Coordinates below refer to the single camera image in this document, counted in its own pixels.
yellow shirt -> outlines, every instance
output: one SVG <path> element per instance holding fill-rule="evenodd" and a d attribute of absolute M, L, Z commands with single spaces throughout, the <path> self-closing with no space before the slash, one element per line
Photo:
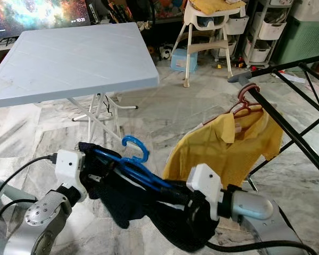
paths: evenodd
<path fill-rule="evenodd" d="M 238 133 L 235 123 L 241 125 Z M 163 178 L 186 181 L 192 167 L 206 163 L 221 177 L 224 188 L 240 186 L 260 155 L 270 160 L 279 154 L 282 133 L 265 110 L 235 119 L 233 113 L 222 114 L 179 141 Z"/>

television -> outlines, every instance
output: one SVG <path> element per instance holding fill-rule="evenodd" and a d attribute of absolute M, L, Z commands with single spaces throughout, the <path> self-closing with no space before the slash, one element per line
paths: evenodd
<path fill-rule="evenodd" d="M 88 25 L 85 0 L 0 0 L 0 39 L 25 30 Z"/>

